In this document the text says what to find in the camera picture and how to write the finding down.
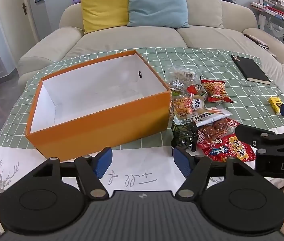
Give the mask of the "book on sofa arm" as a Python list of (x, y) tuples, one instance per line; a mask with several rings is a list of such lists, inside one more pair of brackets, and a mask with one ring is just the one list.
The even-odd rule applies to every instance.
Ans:
[(252, 40), (253, 42), (255, 42), (258, 46), (264, 48), (264, 49), (269, 49), (269, 46), (267, 43), (263, 42), (262, 40), (258, 39), (257, 37), (254, 37), (252, 35), (249, 34), (244, 34), (245, 37), (249, 38), (250, 40)]

